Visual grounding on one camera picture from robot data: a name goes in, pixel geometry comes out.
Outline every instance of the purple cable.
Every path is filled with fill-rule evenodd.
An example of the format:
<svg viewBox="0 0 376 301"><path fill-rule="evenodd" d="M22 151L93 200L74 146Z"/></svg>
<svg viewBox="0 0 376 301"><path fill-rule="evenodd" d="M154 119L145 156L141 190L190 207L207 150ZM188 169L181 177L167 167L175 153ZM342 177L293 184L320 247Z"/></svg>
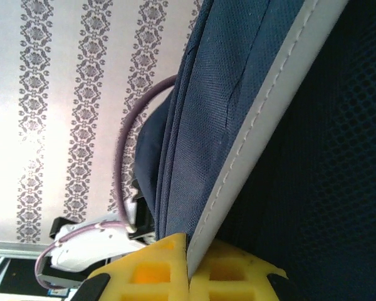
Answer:
<svg viewBox="0 0 376 301"><path fill-rule="evenodd" d="M127 142L128 135L133 127L133 124L135 123L135 120L139 116L139 114L142 113L142 111L146 108L146 106L154 99L158 94L163 92L164 90L174 86L175 79L177 78L177 75L173 75L172 77L168 77L165 80L162 80L160 83L156 84L153 88L151 88L148 92L145 93L145 95L137 101L135 106L132 108L131 112L127 115L123 128L121 130L120 135L118 136L118 142L117 142L117 149L116 149L116 156L115 156L115 164L114 164L114 174L115 174L115 198L117 200L117 208L118 208L118 214L120 215L121 221L106 221L98 224L89 224L86 225L80 229L77 229L75 231L72 231L68 233L67 235L64 235L64 237L60 238L58 241L52 243L45 251L40 254L38 259L36 259L35 263L35 277L38 283L44 287L49 289L59 289L63 287L59 287L56 285L52 285L46 281L42 281L38 277L39 268L42 264L42 260L48 253L53 251L58 246L61 246L61 244L65 243L66 241L76 237L77 235L80 235L84 232L95 230L98 228L98 225L100 225L99 228L125 228L128 230L131 230L134 228L134 226L129 222L129 218L127 215L127 210L124 205L123 200L123 178L122 178L122 166L123 166L123 157L124 157L124 148L125 143Z"/></svg>

